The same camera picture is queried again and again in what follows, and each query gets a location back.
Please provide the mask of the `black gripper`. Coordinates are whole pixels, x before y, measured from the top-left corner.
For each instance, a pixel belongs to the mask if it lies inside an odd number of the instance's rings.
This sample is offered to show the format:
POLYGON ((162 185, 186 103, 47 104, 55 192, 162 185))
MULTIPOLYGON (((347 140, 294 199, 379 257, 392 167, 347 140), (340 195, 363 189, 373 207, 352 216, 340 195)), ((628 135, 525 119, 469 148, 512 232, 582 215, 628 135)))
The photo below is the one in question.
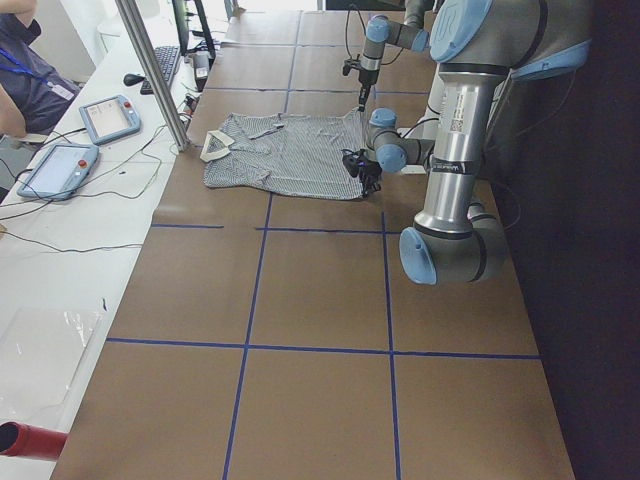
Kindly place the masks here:
POLYGON ((368 198, 370 195, 381 190, 380 172, 368 172, 362 170, 359 172, 358 178, 362 186, 361 196, 363 198, 368 198))
POLYGON ((361 84, 359 96, 358 96, 358 110, 364 112, 366 104, 369 99, 370 91, 372 87, 377 83, 378 71, 361 69, 359 71, 358 80, 361 84))

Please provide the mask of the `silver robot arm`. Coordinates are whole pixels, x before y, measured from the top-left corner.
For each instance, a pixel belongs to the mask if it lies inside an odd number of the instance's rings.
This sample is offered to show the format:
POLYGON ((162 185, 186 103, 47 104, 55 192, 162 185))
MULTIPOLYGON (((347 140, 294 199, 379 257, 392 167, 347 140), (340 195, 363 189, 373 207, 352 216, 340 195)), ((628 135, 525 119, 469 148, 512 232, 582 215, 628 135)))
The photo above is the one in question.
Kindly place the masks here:
POLYGON ((404 2, 405 15, 402 23, 390 20, 385 15, 376 15, 365 28, 365 42, 362 54, 348 67, 344 64, 343 74, 348 70, 358 71, 360 91, 358 110, 364 112, 371 88, 377 83, 384 50, 387 45, 403 50, 423 52, 428 45, 429 33, 425 30, 426 12, 433 7, 433 1, 411 0, 404 2))
POLYGON ((594 5, 590 1, 439 1, 431 30, 426 6, 405 5, 405 19, 383 15, 366 27, 363 53, 354 62, 366 101, 388 45, 428 51, 437 75, 431 98, 433 135, 404 138, 396 114, 374 110, 365 150, 385 172, 420 164, 428 174, 423 209, 400 236, 406 275, 415 283, 475 282, 498 272, 507 246, 500 222, 475 198, 494 93, 505 80, 529 81, 566 74, 586 61, 594 5))

